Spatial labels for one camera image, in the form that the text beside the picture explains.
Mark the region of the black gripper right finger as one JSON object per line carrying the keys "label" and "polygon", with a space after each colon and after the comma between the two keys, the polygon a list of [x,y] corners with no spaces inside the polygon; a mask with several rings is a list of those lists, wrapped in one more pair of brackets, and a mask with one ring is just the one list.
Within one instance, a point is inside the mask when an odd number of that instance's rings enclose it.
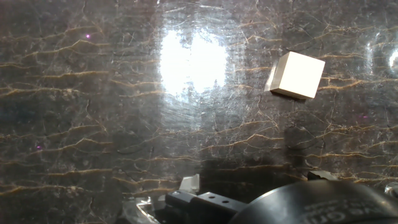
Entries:
{"label": "black gripper right finger", "polygon": [[339,180],[332,173],[324,170],[311,170],[307,174],[307,180]]}

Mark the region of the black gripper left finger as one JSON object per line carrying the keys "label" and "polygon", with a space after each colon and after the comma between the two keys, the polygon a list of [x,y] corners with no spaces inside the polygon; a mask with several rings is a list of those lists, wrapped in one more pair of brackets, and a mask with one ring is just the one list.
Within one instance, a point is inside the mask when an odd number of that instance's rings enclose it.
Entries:
{"label": "black gripper left finger", "polygon": [[199,193],[200,176],[184,177],[178,190],[165,195],[165,223],[228,223],[246,203],[212,192]]}

